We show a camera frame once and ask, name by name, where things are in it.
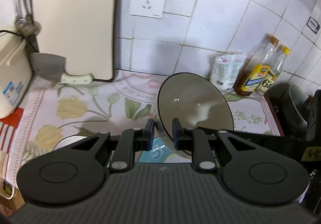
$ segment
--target large bowl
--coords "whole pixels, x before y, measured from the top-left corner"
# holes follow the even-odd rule
[[[174,148],[174,118],[178,118],[185,128],[234,128],[232,113],[223,95],[211,82],[191,73],[174,74],[165,80],[155,100],[153,113],[162,141],[170,150],[184,158],[190,158],[190,153]]]

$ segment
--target cutting board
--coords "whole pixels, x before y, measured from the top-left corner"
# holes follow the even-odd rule
[[[113,78],[115,0],[31,0],[39,51],[66,57],[70,75]]]

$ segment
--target plastic bag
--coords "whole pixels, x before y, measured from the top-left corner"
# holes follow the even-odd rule
[[[244,54],[217,56],[211,73],[211,83],[219,90],[232,88],[245,59]]]

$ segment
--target cleaver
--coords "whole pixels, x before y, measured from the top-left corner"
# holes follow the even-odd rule
[[[47,53],[31,53],[30,63],[40,77],[57,83],[87,85],[93,81],[92,74],[69,75],[65,71],[66,58]]]

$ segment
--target yellow label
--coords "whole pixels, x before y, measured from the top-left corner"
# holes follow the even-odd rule
[[[259,91],[260,93],[264,94],[277,78],[278,77],[272,71],[268,71],[267,75],[264,77],[263,81],[257,87],[256,91]]]
[[[301,161],[321,161],[321,147],[307,147],[304,151]]]
[[[262,66],[261,64],[257,64],[246,79],[245,83],[241,86],[241,90],[246,92],[253,92],[254,89],[261,83],[269,69],[269,66]]]

